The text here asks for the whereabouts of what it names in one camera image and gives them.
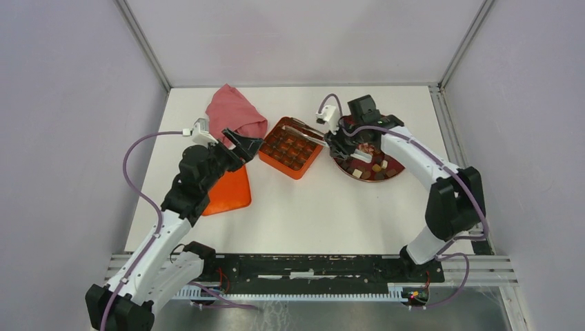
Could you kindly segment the silver white-handled tongs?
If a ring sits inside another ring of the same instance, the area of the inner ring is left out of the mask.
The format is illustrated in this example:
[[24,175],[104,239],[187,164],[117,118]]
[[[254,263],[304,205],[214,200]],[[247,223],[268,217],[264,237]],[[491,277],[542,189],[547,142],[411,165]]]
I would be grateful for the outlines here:
[[[283,124],[281,128],[285,131],[296,134],[323,147],[328,148],[330,147],[328,142],[325,140],[325,134],[323,132],[310,127],[308,124],[296,118],[290,118],[290,124]],[[366,154],[359,148],[355,149],[355,151],[352,154],[347,154],[344,153],[343,151],[334,152],[333,158],[343,160],[353,158],[363,161],[365,163],[370,163],[373,160],[373,157],[370,154]]]

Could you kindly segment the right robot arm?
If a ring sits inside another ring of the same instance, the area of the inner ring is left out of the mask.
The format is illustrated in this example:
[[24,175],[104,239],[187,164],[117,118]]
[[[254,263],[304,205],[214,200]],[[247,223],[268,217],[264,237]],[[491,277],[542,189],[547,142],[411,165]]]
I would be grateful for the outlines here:
[[324,141],[331,157],[339,160],[371,157],[359,150],[371,144],[405,167],[428,191],[425,226],[406,245],[398,263],[400,276],[416,281],[426,263],[438,259],[459,240],[482,241],[488,236],[482,178],[474,167],[462,168],[427,148],[394,115],[382,115],[366,95],[348,102],[345,116],[340,105],[323,100],[316,121],[328,127]]

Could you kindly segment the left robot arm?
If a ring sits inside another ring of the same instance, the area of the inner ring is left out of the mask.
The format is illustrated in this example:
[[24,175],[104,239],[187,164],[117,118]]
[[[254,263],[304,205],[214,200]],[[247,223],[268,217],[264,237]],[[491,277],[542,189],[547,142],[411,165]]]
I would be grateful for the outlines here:
[[210,190],[225,173],[252,161],[264,142],[230,129],[223,134],[232,148],[196,127],[179,131],[193,144],[183,151],[179,173],[160,205],[123,171],[127,184],[154,208],[157,220],[121,269],[105,285],[94,284],[86,292],[94,329],[151,330],[162,308],[190,281],[208,281],[215,276],[217,263],[208,257],[215,251],[196,242],[189,243],[171,266],[163,264],[208,207]]

